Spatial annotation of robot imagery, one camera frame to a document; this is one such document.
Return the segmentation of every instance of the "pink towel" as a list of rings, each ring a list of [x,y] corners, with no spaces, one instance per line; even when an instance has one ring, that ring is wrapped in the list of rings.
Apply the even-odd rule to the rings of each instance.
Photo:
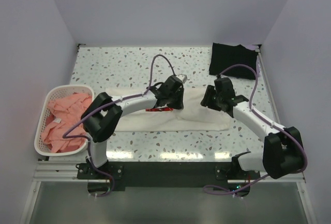
[[[52,153],[71,152],[84,145],[84,138],[63,139],[62,135],[80,120],[91,102],[92,97],[86,93],[75,93],[49,102],[51,116],[46,121],[47,126],[41,134],[41,139],[50,147]],[[83,124],[70,133],[70,135],[83,134],[86,134]]]

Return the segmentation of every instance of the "white plastic basket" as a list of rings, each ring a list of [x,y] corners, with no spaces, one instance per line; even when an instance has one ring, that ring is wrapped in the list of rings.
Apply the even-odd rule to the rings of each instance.
[[[41,133],[46,128],[46,118],[50,116],[51,113],[47,108],[49,101],[58,98],[63,98],[72,95],[73,93],[88,93],[89,95],[92,96],[92,100],[94,100],[94,91],[91,87],[87,85],[63,85],[52,89],[46,96],[38,123],[37,133],[35,137],[35,149],[37,153],[44,156],[67,156],[86,150],[87,141],[85,142],[85,145],[81,146],[75,151],[66,152],[66,153],[51,153],[51,150],[47,147],[46,144],[43,143],[40,136]]]

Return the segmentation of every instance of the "black cloth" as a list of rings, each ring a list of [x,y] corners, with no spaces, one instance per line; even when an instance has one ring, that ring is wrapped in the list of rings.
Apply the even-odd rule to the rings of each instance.
[[[257,71],[258,52],[251,51],[241,44],[238,46],[228,46],[226,44],[213,43],[212,62],[209,67],[209,75],[218,75],[224,69],[231,65],[244,64]],[[224,73],[225,76],[231,76],[244,79],[255,79],[253,72],[245,67],[235,67]]]

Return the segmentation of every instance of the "terrazzo surface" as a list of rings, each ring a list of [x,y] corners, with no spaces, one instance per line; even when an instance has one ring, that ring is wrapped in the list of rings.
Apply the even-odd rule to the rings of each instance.
[[[80,47],[70,84],[87,84],[95,95],[108,87],[146,88],[152,58],[166,56],[177,74],[186,74],[185,87],[205,87],[215,76],[208,75],[210,47]],[[157,58],[153,82],[171,75],[168,63]],[[231,78],[235,91],[249,98],[254,81]],[[274,119],[262,75],[253,99],[257,109]],[[263,142],[244,124],[231,119],[224,131],[115,132],[107,142],[112,161],[229,161],[245,152],[260,152]],[[50,157],[53,161],[84,161],[87,152]]]

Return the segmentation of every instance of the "white towel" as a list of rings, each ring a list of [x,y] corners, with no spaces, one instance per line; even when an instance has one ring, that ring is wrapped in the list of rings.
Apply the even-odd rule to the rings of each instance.
[[[143,92],[131,88],[107,88],[109,96],[133,95]],[[205,88],[186,88],[184,90],[184,109],[168,112],[137,111],[119,119],[115,131],[220,131],[228,129],[230,117],[223,112],[205,108],[200,102]]]

